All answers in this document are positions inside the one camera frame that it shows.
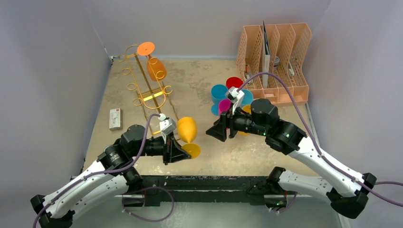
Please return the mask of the magenta wine glass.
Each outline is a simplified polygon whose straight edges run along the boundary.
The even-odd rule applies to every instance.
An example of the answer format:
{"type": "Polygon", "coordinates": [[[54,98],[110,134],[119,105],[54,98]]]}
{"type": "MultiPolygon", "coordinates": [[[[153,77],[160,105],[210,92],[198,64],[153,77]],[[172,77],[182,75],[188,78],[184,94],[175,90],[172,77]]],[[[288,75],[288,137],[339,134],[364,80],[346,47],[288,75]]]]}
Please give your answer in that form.
{"type": "Polygon", "coordinates": [[[218,105],[218,114],[228,111],[230,109],[231,105],[232,105],[232,102],[230,99],[221,100],[218,105]]]}

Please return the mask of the yellow wine glass back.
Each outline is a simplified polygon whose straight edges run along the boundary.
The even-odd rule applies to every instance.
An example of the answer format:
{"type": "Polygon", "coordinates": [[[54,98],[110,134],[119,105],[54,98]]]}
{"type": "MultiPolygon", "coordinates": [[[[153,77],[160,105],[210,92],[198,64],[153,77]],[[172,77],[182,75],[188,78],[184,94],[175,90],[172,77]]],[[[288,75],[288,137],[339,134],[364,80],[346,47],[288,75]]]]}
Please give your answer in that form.
{"type": "Polygon", "coordinates": [[[199,145],[193,143],[198,134],[196,121],[191,117],[183,117],[177,123],[177,130],[180,140],[184,142],[181,149],[187,152],[191,159],[197,158],[201,149],[199,145]]]}

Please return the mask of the yellow wine glass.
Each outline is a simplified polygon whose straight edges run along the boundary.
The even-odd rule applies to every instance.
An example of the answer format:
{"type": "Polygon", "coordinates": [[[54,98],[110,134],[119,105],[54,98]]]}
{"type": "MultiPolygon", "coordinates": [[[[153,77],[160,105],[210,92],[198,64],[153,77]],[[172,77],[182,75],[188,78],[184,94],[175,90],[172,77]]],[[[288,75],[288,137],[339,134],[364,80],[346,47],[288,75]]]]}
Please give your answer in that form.
{"type": "Polygon", "coordinates": [[[193,143],[198,134],[196,121],[191,117],[183,117],[177,123],[177,130],[180,140],[184,142],[181,149],[187,152],[191,159],[197,158],[201,149],[199,145],[193,143]]]}
{"type": "MultiPolygon", "coordinates": [[[[248,113],[248,114],[251,114],[251,107],[250,107],[250,104],[243,106],[243,107],[242,107],[242,110],[245,111],[245,112],[248,113]]],[[[249,135],[249,133],[245,133],[245,132],[242,132],[242,131],[238,131],[238,134],[240,134],[240,135],[242,135],[242,136],[247,136],[247,135],[249,135]]]]}

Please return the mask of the light blue wine glass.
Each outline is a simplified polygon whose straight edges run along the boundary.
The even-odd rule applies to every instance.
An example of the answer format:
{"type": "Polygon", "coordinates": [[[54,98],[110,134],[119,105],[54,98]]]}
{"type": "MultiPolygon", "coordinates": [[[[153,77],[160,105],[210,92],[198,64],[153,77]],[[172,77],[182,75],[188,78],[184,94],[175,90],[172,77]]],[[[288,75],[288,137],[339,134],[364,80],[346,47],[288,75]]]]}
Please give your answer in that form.
{"type": "Polygon", "coordinates": [[[253,93],[250,90],[242,89],[242,92],[244,93],[244,96],[241,102],[241,107],[251,104],[254,99],[253,93]]]}

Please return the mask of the red wine glass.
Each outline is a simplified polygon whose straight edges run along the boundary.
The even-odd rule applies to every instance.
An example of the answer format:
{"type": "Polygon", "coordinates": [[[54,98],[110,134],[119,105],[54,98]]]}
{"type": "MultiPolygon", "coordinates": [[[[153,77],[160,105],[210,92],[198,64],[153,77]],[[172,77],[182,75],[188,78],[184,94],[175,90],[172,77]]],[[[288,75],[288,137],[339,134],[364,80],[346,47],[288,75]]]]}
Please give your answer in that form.
{"type": "Polygon", "coordinates": [[[242,79],[233,76],[233,77],[229,77],[229,78],[226,80],[225,86],[226,86],[228,89],[230,89],[230,88],[232,88],[232,87],[234,87],[234,88],[240,88],[240,86],[241,86],[242,84],[243,84],[242,79]]]}

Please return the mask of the orange wine glass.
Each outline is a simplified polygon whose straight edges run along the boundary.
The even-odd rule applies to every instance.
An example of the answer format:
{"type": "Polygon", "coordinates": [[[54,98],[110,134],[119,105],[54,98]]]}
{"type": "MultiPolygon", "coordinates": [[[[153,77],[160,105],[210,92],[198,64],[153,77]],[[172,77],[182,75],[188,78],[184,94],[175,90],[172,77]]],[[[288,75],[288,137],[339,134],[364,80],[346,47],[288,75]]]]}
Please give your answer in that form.
{"type": "Polygon", "coordinates": [[[161,60],[156,57],[152,57],[154,50],[155,44],[148,41],[138,46],[137,54],[146,57],[146,68],[150,78],[153,81],[161,81],[167,76],[167,70],[161,60]]]}

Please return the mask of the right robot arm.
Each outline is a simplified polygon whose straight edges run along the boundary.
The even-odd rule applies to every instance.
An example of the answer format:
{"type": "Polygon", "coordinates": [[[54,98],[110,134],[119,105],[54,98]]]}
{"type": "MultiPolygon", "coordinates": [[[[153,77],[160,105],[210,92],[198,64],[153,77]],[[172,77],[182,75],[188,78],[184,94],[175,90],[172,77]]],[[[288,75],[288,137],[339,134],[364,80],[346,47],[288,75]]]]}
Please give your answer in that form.
{"type": "Polygon", "coordinates": [[[328,153],[318,152],[315,140],[293,123],[280,119],[278,108],[269,100],[254,100],[250,113],[241,108],[222,112],[206,134],[224,142],[239,131],[264,136],[271,149],[300,161],[318,174],[309,177],[275,167],[267,178],[270,192],[292,191],[321,199],[349,219],[357,218],[365,209],[376,177],[354,171],[328,153]]]}

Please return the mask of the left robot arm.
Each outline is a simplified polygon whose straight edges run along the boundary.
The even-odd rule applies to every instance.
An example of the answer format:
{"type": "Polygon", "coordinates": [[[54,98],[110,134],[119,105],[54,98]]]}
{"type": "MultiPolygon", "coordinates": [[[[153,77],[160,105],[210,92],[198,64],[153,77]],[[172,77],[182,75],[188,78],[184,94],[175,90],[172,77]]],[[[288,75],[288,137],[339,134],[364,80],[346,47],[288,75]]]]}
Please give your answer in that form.
{"type": "Polygon", "coordinates": [[[36,195],[30,202],[37,216],[33,227],[68,228],[80,212],[119,194],[137,194],[143,178],[134,168],[140,156],[162,156],[165,164],[191,159],[194,155],[176,141],[173,133],[146,138],[147,129],[132,125],[106,147],[86,170],[49,195],[36,195]]]}

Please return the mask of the white stapler box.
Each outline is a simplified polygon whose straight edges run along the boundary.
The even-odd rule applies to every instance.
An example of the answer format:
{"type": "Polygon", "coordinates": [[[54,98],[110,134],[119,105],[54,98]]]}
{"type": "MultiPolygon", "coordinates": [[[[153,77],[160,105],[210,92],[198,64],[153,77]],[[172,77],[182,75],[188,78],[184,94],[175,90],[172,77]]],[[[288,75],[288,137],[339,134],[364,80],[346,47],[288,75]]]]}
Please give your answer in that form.
{"type": "Polygon", "coordinates": [[[122,110],[120,108],[111,109],[109,111],[109,130],[121,130],[122,126],[122,110]]]}

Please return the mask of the dark folder in organizer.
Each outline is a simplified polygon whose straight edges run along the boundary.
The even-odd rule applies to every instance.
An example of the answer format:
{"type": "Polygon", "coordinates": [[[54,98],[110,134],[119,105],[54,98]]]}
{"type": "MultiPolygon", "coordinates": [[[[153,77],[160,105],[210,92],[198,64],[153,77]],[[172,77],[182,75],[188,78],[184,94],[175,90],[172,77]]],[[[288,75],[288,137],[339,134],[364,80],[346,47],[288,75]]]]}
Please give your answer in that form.
{"type": "MultiPolygon", "coordinates": [[[[267,36],[267,30],[265,22],[263,21],[263,51],[262,51],[262,71],[268,72],[269,65],[270,65],[270,48],[269,48],[269,39],[267,36]]],[[[269,75],[263,74],[262,75],[262,87],[267,88],[269,83],[269,75]]]]}

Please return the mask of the peach plastic file organizer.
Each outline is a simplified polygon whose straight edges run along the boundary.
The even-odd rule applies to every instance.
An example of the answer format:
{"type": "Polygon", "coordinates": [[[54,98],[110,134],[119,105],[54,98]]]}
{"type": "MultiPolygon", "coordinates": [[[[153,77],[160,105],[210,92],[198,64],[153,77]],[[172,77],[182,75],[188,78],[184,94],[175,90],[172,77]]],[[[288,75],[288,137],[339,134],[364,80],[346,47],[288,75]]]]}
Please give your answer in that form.
{"type": "MultiPolygon", "coordinates": [[[[277,106],[291,105],[286,90],[290,90],[296,103],[308,101],[309,86],[302,66],[311,40],[307,23],[266,25],[270,48],[269,72],[282,81],[269,76],[267,88],[262,87],[262,76],[246,85],[255,98],[266,98],[277,106]]],[[[262,72],[263,51],[262,25],[243,26],[236,57],[237,76],[245,81],[249,75],[262,72]]]]}

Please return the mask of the aluminium frame rail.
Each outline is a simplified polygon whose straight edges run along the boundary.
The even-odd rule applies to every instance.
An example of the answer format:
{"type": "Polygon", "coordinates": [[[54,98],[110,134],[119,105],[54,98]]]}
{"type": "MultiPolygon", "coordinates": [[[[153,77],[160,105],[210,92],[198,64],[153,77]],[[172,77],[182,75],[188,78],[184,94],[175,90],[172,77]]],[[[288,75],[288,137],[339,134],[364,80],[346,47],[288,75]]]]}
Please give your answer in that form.
{"type": "Polygon", "coordinates": [[[284,171],[266,176],[160,176],[130,172],[89,177],[65,193],[73,205],[88,205],[117,195],[141,195],[156,205],[173,198],[177,202],[249,202],[260,205],[271,195],[298,192],[325,202],[340,195],[324,179],[284,171]]]}

